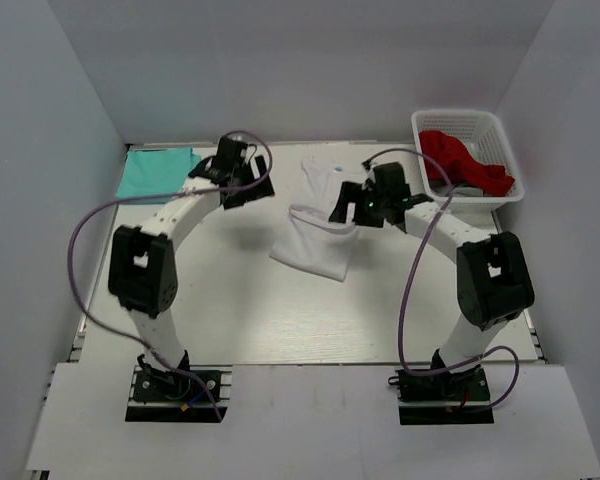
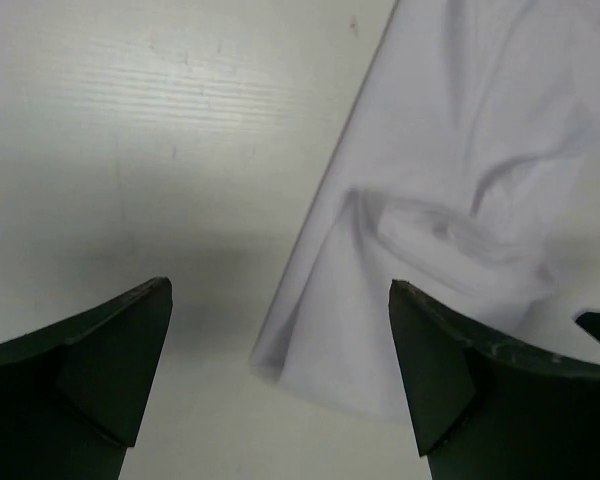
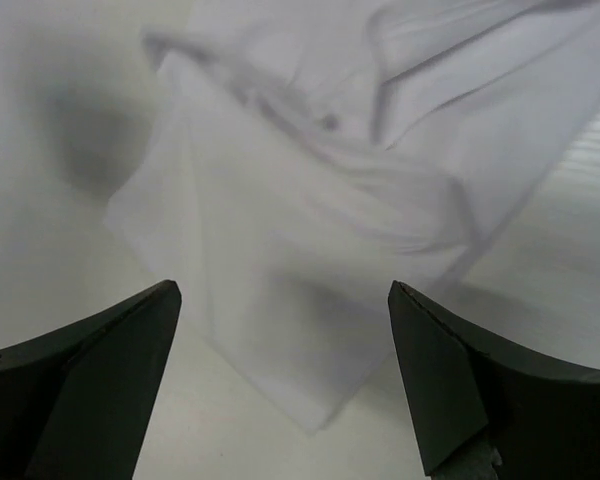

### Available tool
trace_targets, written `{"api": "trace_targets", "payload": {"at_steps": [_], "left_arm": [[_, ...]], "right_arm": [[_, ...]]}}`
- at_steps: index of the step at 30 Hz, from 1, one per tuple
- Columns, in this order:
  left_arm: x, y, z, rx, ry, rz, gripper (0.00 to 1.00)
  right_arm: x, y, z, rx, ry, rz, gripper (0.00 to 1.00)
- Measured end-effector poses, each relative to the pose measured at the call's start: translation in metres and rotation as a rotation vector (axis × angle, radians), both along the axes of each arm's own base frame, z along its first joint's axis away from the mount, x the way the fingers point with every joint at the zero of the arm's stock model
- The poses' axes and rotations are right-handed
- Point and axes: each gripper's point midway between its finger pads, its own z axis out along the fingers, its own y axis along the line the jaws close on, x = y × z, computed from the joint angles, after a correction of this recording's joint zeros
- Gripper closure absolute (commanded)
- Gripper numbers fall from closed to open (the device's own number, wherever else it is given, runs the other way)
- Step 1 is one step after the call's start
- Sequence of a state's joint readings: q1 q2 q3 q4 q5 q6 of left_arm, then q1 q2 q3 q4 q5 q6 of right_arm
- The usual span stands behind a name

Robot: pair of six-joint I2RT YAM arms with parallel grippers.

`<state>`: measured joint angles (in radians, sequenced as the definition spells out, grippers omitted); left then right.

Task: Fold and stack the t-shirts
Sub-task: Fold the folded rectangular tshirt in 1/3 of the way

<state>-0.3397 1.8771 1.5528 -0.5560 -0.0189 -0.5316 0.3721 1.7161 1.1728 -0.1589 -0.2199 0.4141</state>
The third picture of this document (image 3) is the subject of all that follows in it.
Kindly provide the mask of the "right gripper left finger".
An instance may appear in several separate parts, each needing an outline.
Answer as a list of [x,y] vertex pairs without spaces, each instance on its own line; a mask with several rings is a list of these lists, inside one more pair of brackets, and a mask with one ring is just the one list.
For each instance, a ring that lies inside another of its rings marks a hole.
[[173,280],[0,350],[0,479],[130,479],[182,304]]

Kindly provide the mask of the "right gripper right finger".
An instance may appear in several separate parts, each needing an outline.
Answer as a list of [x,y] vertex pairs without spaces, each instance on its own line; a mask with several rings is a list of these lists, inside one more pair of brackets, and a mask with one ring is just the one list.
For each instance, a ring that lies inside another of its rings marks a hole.
[[475,325],[393,282],[394,345],[430,479],[600,479],[600,370]]

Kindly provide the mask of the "white t-shirt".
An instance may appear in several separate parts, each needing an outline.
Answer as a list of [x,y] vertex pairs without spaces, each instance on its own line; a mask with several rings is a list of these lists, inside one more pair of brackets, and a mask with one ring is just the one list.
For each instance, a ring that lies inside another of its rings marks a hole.
[[198,1],[107,226],[308,431],[456,283],[600,107],[600,1]]

